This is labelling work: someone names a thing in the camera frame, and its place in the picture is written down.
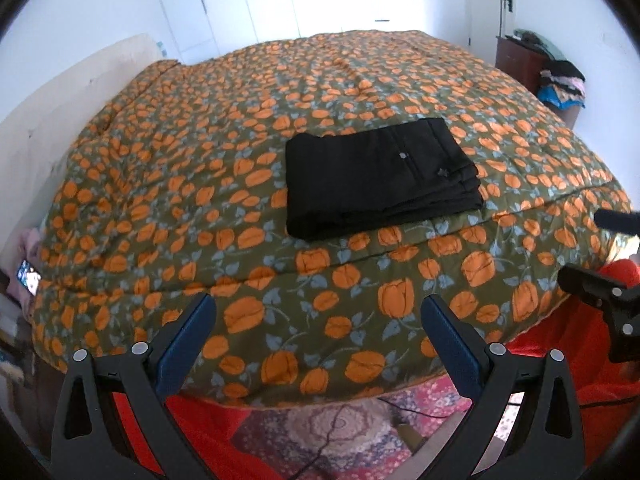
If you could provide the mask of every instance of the black wire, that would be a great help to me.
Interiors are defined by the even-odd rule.
[[[334,420],[331,423],[331,429],[328,431],[328,433],[326,434],[326,441],[324,444],[322,444],[322,446],[320,446],[318,448],[318,452],[316,452],[316,456],[313,457],[309,462],[307,462],[305,465],[302,466],[302,468],[300,468],[297,472],[293,473],[292,476],[290,476],[289,478],[287,478],[287,480],[298,480],[300,478],[300,476],[302,476],[309,468],[311,468],[313,466],[313,464],[315,464],[318,460],[320,460],[320,457],[322,456],[322,452],[327,448],[327,446],[329,446],[329,444],[331,443],[331,434],[335,431],[335,424],[336,422],[338,422],[338,417],[340,416],[340,414],[342,413],[342,410],[344,409],[344,406],[341,406],[340,409],[337,411],[337,413],[334,416]]]
[[[402,410],[403,412],[417,413],[418,415],[428,416],[429,418],[449,418],[450,417],[450,415],[447,415],[447,416],[430,415],[429,413],[419,412],[418,410],[412,410],[411,408],[403,408],[402,406],[398,406],[397,404],[394,404],[389,400],[383,399],[382,397],[378,397],[378,400],[381,400],[382,402],[386,402],[389,406],[393,406],[394,408],[397,408],[398,410]]]
[[[634,400],[640,399],[640,395],[634,395],[631,397],[623,397],[622,399],[615,400],[601,400],[600,402],[590,402],[589,404],[581,404],[581,410],[588,410],[589,408],[602,408],[605,406],[620,406],[622,404],[629,404],[630,402],[634,402]],[[518,404],[517,402],[507,402],[509,406],[522,406],[522,404]]]
[[[280,456],[280,458],[284,460],[288,460],[286,457],[286,454],[283,453],[280,448],[276,448],[276,451]],[[304,467],[306,467],[307,469],[313,469],[314,471],[317,471],[324,480],[332,480],[335,477],[332,476],[331,473],[329,473],[326,469],[324,469],[319,463],[317,463],[320,460],[320,458],[317,458],[317,457],[314,458],[313,460],[306,463]]]

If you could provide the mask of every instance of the blue cloth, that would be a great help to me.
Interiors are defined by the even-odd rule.
[[[562,102],[558,97],[556,91],[551,88],[551,86],[543,86],[538,91],[538,99],[540,99],[543,103],[551,103],[557,106],[560,110],[566,110],[567,108],[570,108],[572,106],[581,106],[582,108],[585,108],[584,103],[581,101],[569,100]]]
[[[432,296],[422,300],[420,321],[460,395],[477,402],[484,388],[480,363]]]

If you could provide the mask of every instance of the patterned rug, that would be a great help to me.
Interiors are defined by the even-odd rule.
[[[385,399],[436,416],[468,409],[448,376]],[[393,408],[378,399],[347,404],[264,410],[251,414],[234,436],[238,449],[260,457],[287,479],[316,457],[301,480],[382,480],[411,456],[391,426]],[[401,412],[423,436],[442,418]]]

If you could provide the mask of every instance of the red blanket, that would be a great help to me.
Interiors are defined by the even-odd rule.
[[[631,260],[613,262],[600,271],[625,282],[640,284],[638,266]],[[640,383],[622,377],[622,365],[612,364],[609,330],[602,313],[578,298],[566,300],[551,316],[508,344],[516,354],[541,356],[560,349],[569,362],[580,404],[623,399],[640,394]],[[587,463],[593,462],[631,416],[635,403],[580,410]]]
[[[114,394],[120,418],[138,461],[159,474],[156,462],[140,431],[127,397]],[[191,397],[169,397],[166,405],[176,423],[209,468],[220,480],[282,480],[258,457],[238,451],[229,440],[251,413],[222,408]]]

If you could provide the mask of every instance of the blue gripper pad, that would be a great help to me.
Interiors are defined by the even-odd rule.
[[[216,323],[216,303],[203,295],[156,367],[156,394],[162,402],[177,394]]]
[[[443,312],[443,308],[449,309],[440,297],[424,298],[420,306],[422,327],[456,385],[458,393],[476,402],[482,394],[483,387],[481,364],[454,326],[454,323],[461,325],[462,322],[459,322],[455,314],[449,310],[450,316],[455,319],[452,322]],[[473,333],[465,334],[466,336],[480,338],[473,328],[469,328]]]

